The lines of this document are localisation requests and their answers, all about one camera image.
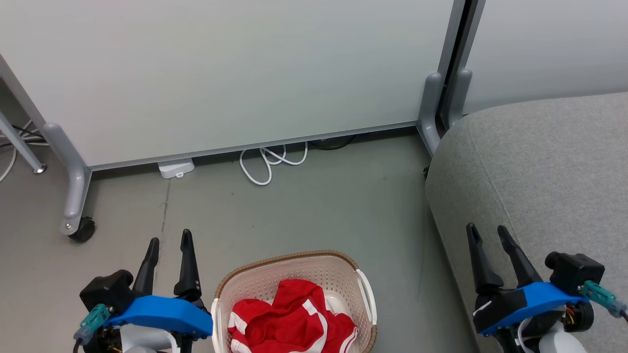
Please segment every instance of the gray fabric ottoman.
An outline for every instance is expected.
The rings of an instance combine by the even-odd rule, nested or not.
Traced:
[[[465,226],[475,223],[505,288],[516,287],[497,226],[505,225],[541,276],[551,251],[606,266],[602,285],[628,300],[628,94],[539,100],[462,119],[441,141],[426,194],[471,319],[476,294]],[[628,325],[594,304],[575,336],[589,352],[628,352]],[[500,352],[477,336],[480,351]]]

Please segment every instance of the red clothing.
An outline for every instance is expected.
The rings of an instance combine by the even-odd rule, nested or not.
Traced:
[[[229,319],[233,353],[346,353],[357,328],[325,308],[323,289],[305,280],[279,283],[273,304],[241,300]]]

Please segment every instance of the caster wheel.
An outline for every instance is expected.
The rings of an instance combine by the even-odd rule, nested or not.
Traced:
[[[94,235],[95,230],[96,223],[91,217],[81,217],[77,231],[68,237],[76,242],[86,242]]]

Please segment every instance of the beige plastic basket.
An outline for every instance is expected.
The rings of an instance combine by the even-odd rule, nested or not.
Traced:
[[[334,312],[347,314],[358,329],[349,352],[370,352],[377,337],[377,308],[366,276],[355,261],[337,251],[312,251],[280,256],[243,266],[220,282],[214,302],[212,341],[215,353],[230,353],[229,315],[242,299],[272,302],[282,280],[298,278],[323,288]]]

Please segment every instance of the white basket handle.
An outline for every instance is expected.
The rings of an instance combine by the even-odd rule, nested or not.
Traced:
[[[366,275],[360,269],[355,270],[358,274],[359,281],[357,284],[360,286],[360,292],[362,293],[362,299],[364,299],[364,305],[368,308],[367,314],[371,324],[377,325],[377,307],[375,306],[375,296],[373,295],[373,289],[371,284],[367,280]]]
[[[222,345],[222,331],[218,332],[218,329],[222,327],[220,324],[220,308],[218,307],[218,298],[215,298],[212,302],[212,309],[210,312],[212,313],[212,319],[214,320],[214,326],[212,327],[212,344],[214,345],[215,353],[223,353],[223,345]]]

